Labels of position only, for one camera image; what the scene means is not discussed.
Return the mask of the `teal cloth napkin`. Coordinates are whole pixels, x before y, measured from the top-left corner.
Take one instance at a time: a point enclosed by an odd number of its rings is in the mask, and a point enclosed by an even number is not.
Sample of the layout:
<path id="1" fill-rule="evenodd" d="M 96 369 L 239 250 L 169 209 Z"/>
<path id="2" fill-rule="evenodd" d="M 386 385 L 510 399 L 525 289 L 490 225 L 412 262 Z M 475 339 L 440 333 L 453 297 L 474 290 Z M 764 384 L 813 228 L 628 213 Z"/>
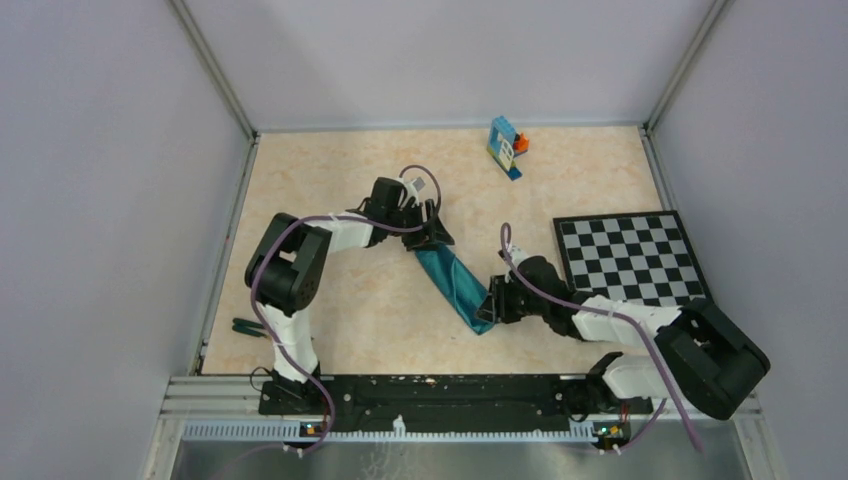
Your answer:
<path id="1" fill-rule="evenodd" d="M 435 250 L 417 250 L 414 254 L 430 280 L 466 326 L 477 335 L 483 335 L 493 329 L 492 322 L 476 316 L 487 297 L 487 289 L 448 246 L 439 245 Z"/>

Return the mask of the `colourful toy block house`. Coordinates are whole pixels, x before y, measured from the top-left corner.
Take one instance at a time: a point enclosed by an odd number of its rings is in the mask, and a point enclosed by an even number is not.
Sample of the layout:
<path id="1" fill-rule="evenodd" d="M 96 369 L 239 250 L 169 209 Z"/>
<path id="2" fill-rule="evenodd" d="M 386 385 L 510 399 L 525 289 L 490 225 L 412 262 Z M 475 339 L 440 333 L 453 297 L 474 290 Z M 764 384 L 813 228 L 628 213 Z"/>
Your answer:
<path id="1" fill-rule="evenodd" d="M 511 181 L 522 177 L 516 158 L 529 150 L 529 144 L 528 137 L 518 132 L 504 116 L 491 121 L 487 152 Z"/>

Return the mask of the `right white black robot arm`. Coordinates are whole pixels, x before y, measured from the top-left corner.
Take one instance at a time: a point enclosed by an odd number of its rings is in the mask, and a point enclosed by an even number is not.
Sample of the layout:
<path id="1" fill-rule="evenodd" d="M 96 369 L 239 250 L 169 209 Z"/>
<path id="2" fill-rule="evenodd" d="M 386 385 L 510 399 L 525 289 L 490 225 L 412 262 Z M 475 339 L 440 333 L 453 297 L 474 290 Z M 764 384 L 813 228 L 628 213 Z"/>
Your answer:
<path id="1" fill-rule="evenodd" d="M 602 361 L 600 376 L 586 385 L 600 412 L 630 398 L 685 398 L 727 420 L 771 370 L 765 352 L 709 299 L 648 306 L 574 290 L 539 255 L 491 277 L 475 316 L 501 324 L 537 316 L 560 336 L 643 348 Z"/>

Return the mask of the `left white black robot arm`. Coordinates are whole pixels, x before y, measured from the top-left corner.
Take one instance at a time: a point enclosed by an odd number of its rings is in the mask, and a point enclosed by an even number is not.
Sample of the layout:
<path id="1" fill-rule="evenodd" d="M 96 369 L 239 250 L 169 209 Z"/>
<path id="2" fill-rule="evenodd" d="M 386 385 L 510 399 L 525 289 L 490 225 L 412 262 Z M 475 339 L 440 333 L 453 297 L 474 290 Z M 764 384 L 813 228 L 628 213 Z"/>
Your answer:
<path id="1" fill-rule="evenodd" d="M 244 281 L 260 323 L 273 342 L 268 386 L 297 413 L 319 404 L 319 360 L 310 337 L 309 308 L 330 255 L 368 249 L 389 237 L 409 251 L 451 246 L 439 213 L 441 197 L 424 199 L 421 179 L 379 177 L 361 203 L 339 214 L 275 214 L 245 270 Z"/>

